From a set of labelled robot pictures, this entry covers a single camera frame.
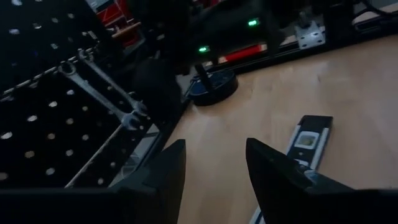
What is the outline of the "black and silver spirit level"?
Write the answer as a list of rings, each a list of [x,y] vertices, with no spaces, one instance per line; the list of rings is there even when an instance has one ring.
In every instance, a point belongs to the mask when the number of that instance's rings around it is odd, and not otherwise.
[[[332,127],[332,116],[305,115],[296,125],[285,154],[274,150],[257,139],[246,141],[246,162],[256,198],[273,192],[262,184],[281,185],[266,174],[276,175],[276,168],[293,171],[316,170]]]

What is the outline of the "black pegboard stand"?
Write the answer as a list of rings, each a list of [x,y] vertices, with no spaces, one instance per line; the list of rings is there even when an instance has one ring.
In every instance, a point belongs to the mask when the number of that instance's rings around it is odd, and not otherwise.
[[[131,58],[113,40],[85,0],[0,0],[0,91],[97,47],[94,63],[131,98],[143,102],[132,85],[142,59],[159,57],[144,43]],[[77,73],[125,113],[129,102],[89,66]],[[0,189],[64,188],[113,131],[116,115],[60,72],[18,88],[0,102]],[[141,116],[123,125],[73,187],[107,187],[135,153],[151,126],[168,128],[175,115]]]

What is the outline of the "black gooseneck magnifier lamp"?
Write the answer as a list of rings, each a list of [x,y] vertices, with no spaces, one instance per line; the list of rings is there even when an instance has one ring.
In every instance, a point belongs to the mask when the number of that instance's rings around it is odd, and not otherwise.
[[[194,66],[197,76],[193,78],[188,97],[196,106],[210,106],[230,97],[239,86],[232,70],[207,72],[202,64]]]

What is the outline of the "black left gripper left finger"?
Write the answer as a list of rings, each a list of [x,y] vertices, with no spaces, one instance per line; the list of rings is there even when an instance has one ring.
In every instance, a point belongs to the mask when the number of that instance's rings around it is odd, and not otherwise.
[[[178,139],[110,188],[0,190],[0,224],[177,224],[185,174]]]

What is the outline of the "silver metal corner bracket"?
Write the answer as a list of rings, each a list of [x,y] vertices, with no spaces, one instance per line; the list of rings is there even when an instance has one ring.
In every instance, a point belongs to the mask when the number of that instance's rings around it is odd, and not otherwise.
[[[315,21],[311,21],[306,28],[296,25],[294,29],[300,50],[318,47],[326,42],[324,30]]]

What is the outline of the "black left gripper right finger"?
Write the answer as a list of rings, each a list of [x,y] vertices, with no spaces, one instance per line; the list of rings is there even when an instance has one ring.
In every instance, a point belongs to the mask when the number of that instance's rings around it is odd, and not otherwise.
[[[255,138],[246,163],[266,224],[398,224],[398,189],[352,189]]]

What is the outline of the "flat red tray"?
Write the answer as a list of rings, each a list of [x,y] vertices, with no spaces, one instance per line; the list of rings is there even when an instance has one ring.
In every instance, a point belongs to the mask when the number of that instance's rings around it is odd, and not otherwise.
[[[253,45],[250,47],[247,47],[242,50],[235,51],[233,53],[221,56],[218,58],[218,63],[226,63],[226,62],[232,62],[235,60],[239,60],[242,58],[246,58],[248,56],[256,55],[261,52],[264,52],[267,50],[267,45],[266,44],[257,44]]]

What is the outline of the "small silver combination wrench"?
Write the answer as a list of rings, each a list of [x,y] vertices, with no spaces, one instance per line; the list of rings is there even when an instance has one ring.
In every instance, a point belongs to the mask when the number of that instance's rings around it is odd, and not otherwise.
[[[147,108],[141,101],[134,100],[131,98],[118,84],[114,82],[112,78],[110,78],[102,69],[99,68],[94,63],[94,56],[83,50],[79,49],[78,50],[78,58],[80,61],[85,63],[87,66],[89,66],[92,70],[94,70],[97,75],[99,75],[103,80],[109,83],[109,86],[111,86],[114,90],[116,90],[121,96],[123,96],[131,105],[133,111],[135,111],[137,114],[141,116],[148,116],[147,114]]]

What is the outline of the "large silver combination wrench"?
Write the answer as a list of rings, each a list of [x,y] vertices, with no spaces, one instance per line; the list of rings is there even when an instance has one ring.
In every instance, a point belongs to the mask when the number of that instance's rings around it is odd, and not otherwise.
[[[111,111],[120,123],[128,130],[135,131],[137,128],[132,124],[133,121],[139,121],[134,115],[134,112],[125,113],[112,104],[105,96],[93,88],[88,82],[86,82],[77,73],[76,67],[71,62],[62,62],[57,68],[58,72],[67,77],[72,82],[76,83],[81,89],[85,90],[89,95],[91,95],[95,100],[100,102],[109,111]]]

